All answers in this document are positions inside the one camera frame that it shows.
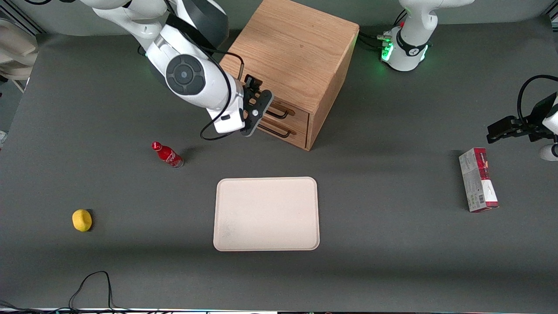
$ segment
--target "cable connector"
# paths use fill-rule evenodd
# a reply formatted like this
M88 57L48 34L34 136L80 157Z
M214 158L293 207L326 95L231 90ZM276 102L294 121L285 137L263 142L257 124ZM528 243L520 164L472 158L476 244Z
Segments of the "cable connector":
M378 35L378 36L376 36L376 39L386 41L386 42L391 42L391 36L390 35Z

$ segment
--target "gray tabletop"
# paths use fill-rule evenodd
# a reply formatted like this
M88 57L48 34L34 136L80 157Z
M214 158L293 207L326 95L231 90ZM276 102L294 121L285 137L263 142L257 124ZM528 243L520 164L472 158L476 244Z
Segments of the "gray tabletop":
M296 311L558 311L558 164L527 138L488 147L501 207L466 210L458 155L558 73L550 23L440 26L410 73L359 46L311 152L262 132L218 142L160 85L130 36L50 37L0 153L1 298L66 304L106 270L124 307ZM556 90L536 82L525 111ZM185 166L158 160L157 140ZM213 248L223 178L311 176L315 251ZM91 208L95 229L71 225ZM104 307L91 279L79 307Z

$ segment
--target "beige tray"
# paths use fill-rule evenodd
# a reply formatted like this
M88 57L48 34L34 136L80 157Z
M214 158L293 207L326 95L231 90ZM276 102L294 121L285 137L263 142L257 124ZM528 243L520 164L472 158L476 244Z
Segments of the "beige tray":
M314 179L223 179L217 185L213 231L217 250L309 251L319 244Z

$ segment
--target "box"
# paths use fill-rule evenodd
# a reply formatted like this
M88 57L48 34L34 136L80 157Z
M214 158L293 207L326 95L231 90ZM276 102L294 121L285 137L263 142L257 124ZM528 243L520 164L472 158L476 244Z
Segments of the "box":
M498 199L488 175L486 148L473 148L459 156L463 182L469 202L469 211L473 213L487 211L498 207Z
M263 0L229 51L275 95L259 129L310 150L349 68L359 26L290 0ZM220 62L233 76L239 62Z

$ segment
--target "red and white box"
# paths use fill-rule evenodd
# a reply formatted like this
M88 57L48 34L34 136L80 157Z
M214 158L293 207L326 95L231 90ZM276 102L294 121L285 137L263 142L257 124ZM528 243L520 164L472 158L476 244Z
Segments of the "red and white box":
M473 148L459 156L469 211L479 213L498 207L498 199L488 175L486 148Z

